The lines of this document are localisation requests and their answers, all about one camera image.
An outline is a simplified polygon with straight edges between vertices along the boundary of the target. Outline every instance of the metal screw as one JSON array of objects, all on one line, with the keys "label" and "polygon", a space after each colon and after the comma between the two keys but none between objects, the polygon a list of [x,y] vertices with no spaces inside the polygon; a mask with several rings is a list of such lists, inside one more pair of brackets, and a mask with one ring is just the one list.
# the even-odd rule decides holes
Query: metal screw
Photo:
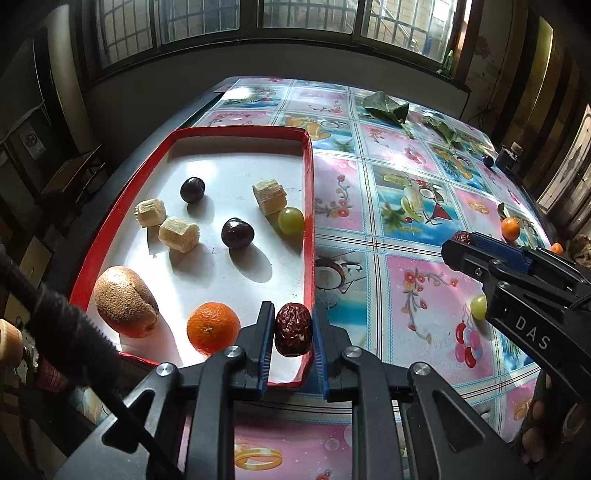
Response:
[{"label": "metal screw", "polygon": [[413,365],[413,371],[417,375],[421,375],[422,377],[424,377],[425,375],[431,373],[431,367],[423,362],[417,362]]},{"label": "metal screw", "polygon": [[223,351],[223,354],[226,355],[228,358],[234,358],[236,356],[242,355],[242,347],[238,345],[230,345]]},{"label": "metal screw", "polygon": [[345,356],[347,358],[359,358],[361,356],[361,354],[363,353],[363,350],[361,350],[361,348],[359,348],[358,346],[348,346],[345,349]]},{"label": "metal screw", "polygon": [[161,377],[166,377],[174,372],[174,365],[173,364],[160,364],[156,367],[156,373]]}]

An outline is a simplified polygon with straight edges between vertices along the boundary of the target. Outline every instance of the kiwi fruit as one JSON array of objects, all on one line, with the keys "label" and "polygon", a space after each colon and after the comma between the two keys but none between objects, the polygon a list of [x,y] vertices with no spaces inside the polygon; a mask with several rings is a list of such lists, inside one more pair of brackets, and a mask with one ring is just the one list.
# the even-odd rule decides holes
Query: kiwi fruit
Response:
[{"label": "kiwi fruit", "polygon": [[114,331],[130,338],[143,338],[155,329],[158,304],[141,277],[127,267],[103,272],[93,292],[100,317]]}]

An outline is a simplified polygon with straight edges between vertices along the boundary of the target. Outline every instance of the green grape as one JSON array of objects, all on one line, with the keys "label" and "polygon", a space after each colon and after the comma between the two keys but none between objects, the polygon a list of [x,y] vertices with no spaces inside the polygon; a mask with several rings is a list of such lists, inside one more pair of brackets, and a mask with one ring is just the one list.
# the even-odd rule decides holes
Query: green grape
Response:
[{"label": "green grape", "polygon": [[476,320],[484,320],[486,314],[486,295],[478,295],[470,302],[470,312]]},{"label": "green grape", "polygon": [[279,212],[279,228],[286,235],[299,235],[304,231],[304,216],[297,208],[285,207]]}]

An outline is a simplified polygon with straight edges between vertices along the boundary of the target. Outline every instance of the blue gripper pad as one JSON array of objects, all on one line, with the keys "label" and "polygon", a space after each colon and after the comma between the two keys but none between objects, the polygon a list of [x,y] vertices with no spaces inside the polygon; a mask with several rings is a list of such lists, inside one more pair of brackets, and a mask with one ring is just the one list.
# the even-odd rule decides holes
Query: blue gripper pad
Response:
[{"label": "blue gripper pad", "polygon": [[474,247],[504,261],[508,266],[519,272],[526,275],[530,273],[531,260],[528,260],[520,249],[478,232],[472,233],[471,237],[470,244]]},{"label": "blue gripper pad", "polygon": [[265,335],[262,341],[261,353],[259,354],[259,375],[256,389],[262,395],[267,389],[269,380],[269,370],[271,368],[271,353],[273,351],[273,323],[275,322],[275,307],[271,307],[268,312],[267,323],[265,325]]},{"label": "blue gripper pad", "polygon": [[322,398],[326,399],[329,392],[328,381],[328,365],[326,360],[326,353],[324,351],[324,341],[322,339],[322,332],[320,330],[320,321],[316,309],[323,308],[322,305],[315,305],[312,311],[312,340],[314,342],[314,364],[316,366],[316,374],[318,376],[318,386],[322,392]]}]

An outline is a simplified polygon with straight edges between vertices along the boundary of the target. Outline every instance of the small orange fruit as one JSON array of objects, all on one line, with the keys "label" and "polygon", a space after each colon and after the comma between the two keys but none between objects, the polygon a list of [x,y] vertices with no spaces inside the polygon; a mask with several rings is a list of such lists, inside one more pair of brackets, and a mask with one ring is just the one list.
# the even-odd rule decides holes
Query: small orange fruit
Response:
[{"label": "small orange fruit", "polygon": [[562,255],[564,253],[564,248],[562,248],[562,245],[556,243],[550,247],[550,251],[556,255]]},{"label": "small orange fruit", "polygon": [[232,345],[239,331],[238,316],[228,305],[215,301],[196,308],[187,322],[189,342],[204,355],[212,355]]},{"label": "small orange fruit", "polygon": [[519,222],[513,217],[507,217],[501,223],[501,233],[503,238],[509,242],[514,242],[519,238],[521,228]]}]

